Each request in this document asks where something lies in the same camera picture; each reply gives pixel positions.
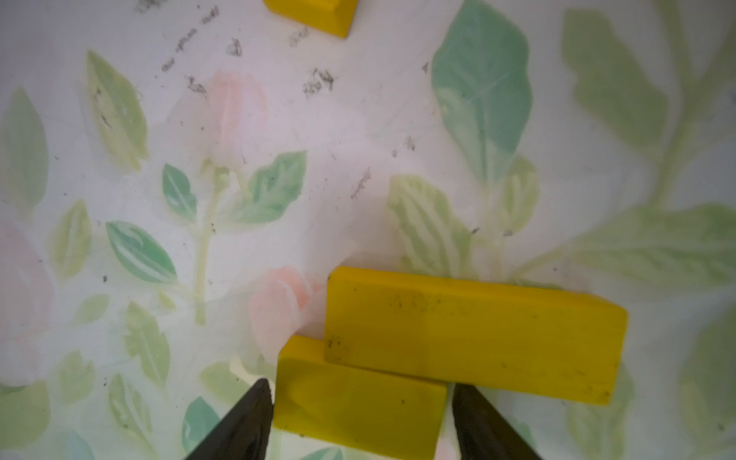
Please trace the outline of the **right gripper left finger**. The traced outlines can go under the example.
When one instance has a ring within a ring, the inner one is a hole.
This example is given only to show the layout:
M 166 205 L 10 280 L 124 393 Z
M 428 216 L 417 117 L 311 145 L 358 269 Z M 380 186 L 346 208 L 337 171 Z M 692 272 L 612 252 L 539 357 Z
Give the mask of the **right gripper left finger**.
M 269 382 L 258 379 L 187 460 L 265 460 L 273 422 Z

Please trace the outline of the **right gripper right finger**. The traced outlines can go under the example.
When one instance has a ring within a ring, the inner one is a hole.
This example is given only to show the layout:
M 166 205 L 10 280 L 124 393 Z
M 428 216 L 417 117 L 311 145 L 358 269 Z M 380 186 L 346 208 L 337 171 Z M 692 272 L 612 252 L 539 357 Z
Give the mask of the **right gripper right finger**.
M 458 383 L 452 415 L 462 460 L 541 460 L 473 385 Z

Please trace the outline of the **yellow long block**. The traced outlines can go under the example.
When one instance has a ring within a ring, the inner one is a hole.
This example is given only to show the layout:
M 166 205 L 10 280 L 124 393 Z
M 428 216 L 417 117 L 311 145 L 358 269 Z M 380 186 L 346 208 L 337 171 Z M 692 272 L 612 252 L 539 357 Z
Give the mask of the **yellow long block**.
M 625 309 L 586 293 L 336 268 L 325 358 L 335 364 L 607 404 Z
M 432 459 L 444 383 L 332 364 L 321 340 L 290 338 L 278 356 L 276 429 L 397 459 Z

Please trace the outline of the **yellow small block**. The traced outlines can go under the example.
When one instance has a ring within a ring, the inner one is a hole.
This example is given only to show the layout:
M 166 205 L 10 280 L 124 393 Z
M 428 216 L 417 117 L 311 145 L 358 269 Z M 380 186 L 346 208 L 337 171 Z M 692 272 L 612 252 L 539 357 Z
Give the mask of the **yellow small block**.
M 347 38 L 358 0 L 264 0 L 264 4 L 276 15 L 338 38 Z

